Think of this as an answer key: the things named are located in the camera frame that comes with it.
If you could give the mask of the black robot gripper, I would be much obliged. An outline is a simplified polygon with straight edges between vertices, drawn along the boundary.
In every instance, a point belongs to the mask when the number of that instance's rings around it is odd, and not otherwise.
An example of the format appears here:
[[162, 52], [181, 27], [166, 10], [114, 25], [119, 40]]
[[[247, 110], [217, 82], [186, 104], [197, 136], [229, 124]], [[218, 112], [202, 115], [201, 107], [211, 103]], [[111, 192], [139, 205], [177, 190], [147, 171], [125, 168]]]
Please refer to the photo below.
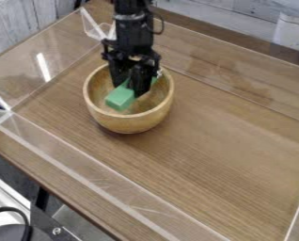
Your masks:
[[114, 86], [118, 87], [130, 76], [130, 88], [135, 97], [151, 89], [153, 79], [161, 69], [161, 54], [154, 50], [153, 38], [105, 39], [102, 57], [109, 61]]

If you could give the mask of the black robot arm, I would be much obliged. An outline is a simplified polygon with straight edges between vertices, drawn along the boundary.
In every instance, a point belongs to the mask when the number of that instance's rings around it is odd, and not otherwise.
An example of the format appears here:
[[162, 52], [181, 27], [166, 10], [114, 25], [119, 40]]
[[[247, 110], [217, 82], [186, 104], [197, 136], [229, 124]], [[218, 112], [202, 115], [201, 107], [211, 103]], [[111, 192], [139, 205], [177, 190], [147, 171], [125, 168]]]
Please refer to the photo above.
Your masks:
[[141, 97], [151, 89], [154, 78], [159, 77], [161, 54], [154, 50], [153, 0], [114, 0], [117, 38], [102, 41], [102, 58], [109, 61], [114, 86], [127, 81], [127, 88]]

